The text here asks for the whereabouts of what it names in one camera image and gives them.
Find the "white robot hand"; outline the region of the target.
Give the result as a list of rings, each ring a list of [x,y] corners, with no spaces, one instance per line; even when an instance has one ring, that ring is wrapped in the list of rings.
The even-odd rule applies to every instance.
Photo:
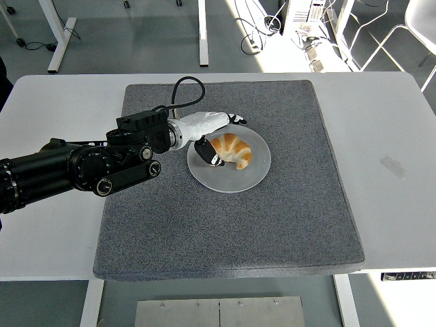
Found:
[[[174,149],[183,148],[189,141],[196,143],[196,152],[211,166],[223,166],[224,162],[219,158],[211,143],[204,139],[222,127],[232,124],[245,124],[247,121],[237,114],[224,112],[196,112],[179,120],[174,120],[174,134],[176,143]]]

